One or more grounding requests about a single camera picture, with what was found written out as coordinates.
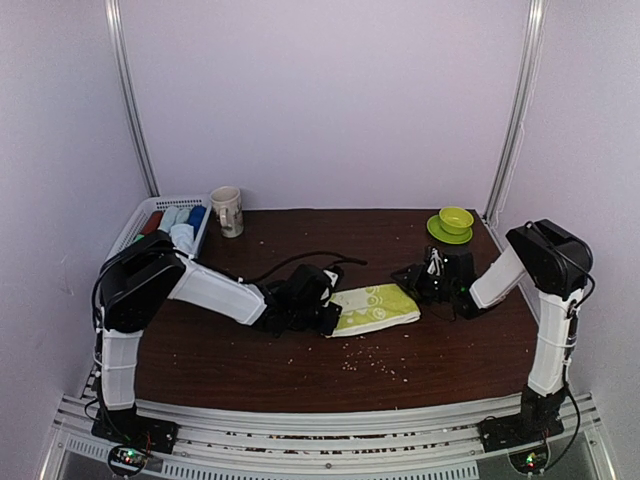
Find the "beige ceramic mug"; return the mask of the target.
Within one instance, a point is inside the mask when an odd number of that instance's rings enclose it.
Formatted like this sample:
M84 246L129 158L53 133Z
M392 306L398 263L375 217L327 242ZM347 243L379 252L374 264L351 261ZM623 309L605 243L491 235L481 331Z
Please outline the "beige ceramic mug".
M244 232L241 190L235 186L222 186L210 193L210 201L221 229L228 239L237 238Z

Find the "yellow green patterned towel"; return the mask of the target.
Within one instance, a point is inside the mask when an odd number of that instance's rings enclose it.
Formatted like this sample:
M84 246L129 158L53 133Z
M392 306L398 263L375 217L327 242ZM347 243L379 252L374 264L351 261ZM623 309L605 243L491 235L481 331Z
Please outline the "yellow green patterned towel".
M421 317L416 302L395 284L336 292L331 302L342 311L328 338L363 336L410 324Z

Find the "rolled dark blue towel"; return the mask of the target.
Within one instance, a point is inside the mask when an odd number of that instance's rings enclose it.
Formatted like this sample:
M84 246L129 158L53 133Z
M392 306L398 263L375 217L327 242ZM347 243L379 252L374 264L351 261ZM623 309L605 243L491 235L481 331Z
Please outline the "rolled dark blue towel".
M189 213L187 224L193 227L194 234L197 234L204 217L206 215L207 208L202 205L194 206Z

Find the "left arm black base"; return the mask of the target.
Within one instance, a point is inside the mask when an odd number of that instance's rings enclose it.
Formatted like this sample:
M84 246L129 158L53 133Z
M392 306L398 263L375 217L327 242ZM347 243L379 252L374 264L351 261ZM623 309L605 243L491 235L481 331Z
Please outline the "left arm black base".
M120 423L98 418L92 425L91 434L138 450L171 454L177 439L178 425L171 421L142 416Z

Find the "rolled brown towel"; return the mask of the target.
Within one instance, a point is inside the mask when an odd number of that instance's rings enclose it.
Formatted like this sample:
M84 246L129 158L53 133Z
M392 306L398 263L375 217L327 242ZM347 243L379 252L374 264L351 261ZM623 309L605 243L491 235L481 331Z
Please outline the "rolled brown towel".
M142 229L140 230L139 234L146 236L150 233L152 233L153 231L157 230L160 222L162 220L162 217L164 215L163 211L155 211L153 212L148 220L146 221L146 223L144 224L144 226L142 227Z

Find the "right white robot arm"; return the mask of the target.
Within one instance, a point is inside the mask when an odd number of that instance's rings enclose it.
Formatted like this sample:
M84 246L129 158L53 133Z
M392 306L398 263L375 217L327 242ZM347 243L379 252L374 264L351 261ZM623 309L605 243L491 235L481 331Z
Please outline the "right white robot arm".
M449 304L455 316L475 319L501 304L523 280L539 302L533 364L515 415L489 417L484 436L504 430L530 442L552 431L570 395L569 369L579 312L595 289L588 244L549 219L529 221L506 234L507 245L478 275L466 247L429 247L424 259L392 273L393 282L419 304Z

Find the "rolled pale teal towel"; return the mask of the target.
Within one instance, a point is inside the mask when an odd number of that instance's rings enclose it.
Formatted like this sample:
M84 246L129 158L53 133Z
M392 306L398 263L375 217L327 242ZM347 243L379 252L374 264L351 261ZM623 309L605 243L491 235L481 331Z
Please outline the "rolled pale teal towel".
M189 217L191 214L191 209L190 208L182 208L178 211L178 213L176 214L176 218L175 218L175 225L178 224L187 224Z

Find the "white plastic basket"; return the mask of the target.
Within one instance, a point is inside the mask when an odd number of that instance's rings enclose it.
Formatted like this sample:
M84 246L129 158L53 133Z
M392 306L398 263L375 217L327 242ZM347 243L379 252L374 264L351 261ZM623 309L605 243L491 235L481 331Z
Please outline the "white plastic basket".
M107 259L155 230L178 241L178 249L194 258L200 254L212 211L207 195L160 196L144 200L116 238Z

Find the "left aluminium frame post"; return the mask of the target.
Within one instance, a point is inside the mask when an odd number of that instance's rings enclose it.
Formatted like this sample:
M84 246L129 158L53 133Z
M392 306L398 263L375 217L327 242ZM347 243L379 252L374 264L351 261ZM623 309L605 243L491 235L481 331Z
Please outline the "left aluminium frame post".
M158 197L160 189L152 166L147 142L144 136L141 117L136 101L131 69L128 61L121 6L117 0L104 2L106 22L111 39L116 70L124 102L126 119L129 126L134 151L139 164L143 183L150 197Z

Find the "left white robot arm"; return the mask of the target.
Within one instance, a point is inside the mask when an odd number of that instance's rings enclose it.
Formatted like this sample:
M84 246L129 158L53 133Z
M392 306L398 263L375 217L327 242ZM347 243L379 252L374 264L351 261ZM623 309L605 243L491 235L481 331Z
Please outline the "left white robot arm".
M345 257L325 267L294 256L285 280L253 280L206 267L157 231L132 243L99 270L91 293L96 330L100 416L123 444L137 442L144 424L137 415L135 375L144 331L168 301L194 305L274 336L314 330L331 334L341 307L331 299L344 276Z

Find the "light blue towel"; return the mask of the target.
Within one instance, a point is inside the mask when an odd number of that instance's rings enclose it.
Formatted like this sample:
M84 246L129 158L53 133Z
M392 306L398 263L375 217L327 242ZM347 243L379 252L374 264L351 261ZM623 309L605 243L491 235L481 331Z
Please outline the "light blue towel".
M170 229L170 237L177 250L189 255L194 252L195 237L192 225L187 223L173 225Z
M169 206L165 211L158 227L159 230L169 233L174 225L176 214L180 209L176 206Z

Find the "aluminium front rail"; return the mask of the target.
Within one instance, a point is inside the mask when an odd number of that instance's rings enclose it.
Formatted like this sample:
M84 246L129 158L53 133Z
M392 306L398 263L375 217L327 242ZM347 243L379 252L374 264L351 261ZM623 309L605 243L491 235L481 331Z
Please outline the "aluminium front rail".
M117 479L111 444L91 436L84 398L63 396L37 479ZM621 479L590 394L566 456L535 479ZM140 400L142 415L178 424L171 454L137 479L528 479L508 450L486 452L476 425L516 413L510 395L436 407L334 414L251 413Z

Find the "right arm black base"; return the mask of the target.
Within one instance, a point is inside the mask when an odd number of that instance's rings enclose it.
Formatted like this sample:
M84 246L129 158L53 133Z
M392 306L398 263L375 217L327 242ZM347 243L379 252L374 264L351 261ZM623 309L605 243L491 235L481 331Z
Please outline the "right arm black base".
M524 425L519 414L504 417L488 417L478 423L480 440L485 453L514 449L530 443L560 435L564 425L560 419L552 420L548 425L529 428Z

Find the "rolled light blue towel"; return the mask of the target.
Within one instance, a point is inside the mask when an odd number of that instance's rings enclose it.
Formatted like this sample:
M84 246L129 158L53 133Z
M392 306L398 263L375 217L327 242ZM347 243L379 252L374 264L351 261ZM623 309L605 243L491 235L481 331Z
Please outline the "rolled light blue towel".
M169 206L165 211L158 227L159 230L169 233L174 225L176 214L180 209L176 206Z

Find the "aluminium frame post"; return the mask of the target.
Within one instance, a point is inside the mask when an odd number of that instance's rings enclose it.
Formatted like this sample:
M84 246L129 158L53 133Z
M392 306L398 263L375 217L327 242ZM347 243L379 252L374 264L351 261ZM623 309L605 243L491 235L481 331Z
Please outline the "aluminium frame post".
M116 70L124 102L126 119L129 126L134 151L139 164L143 183L150 197L158 197L160 189L152 166L147 142L144 136L141 117L136 101L131 69L128 61L121 6L117 0L104 2L106 22L111 39Z
M485 221L492 226L498 224L499 214L504 208L519 155L521 140L524 135L524 120L539 64L546 9L547 1L533 0L529 2L527 25L511 113L496 174L484 212Z

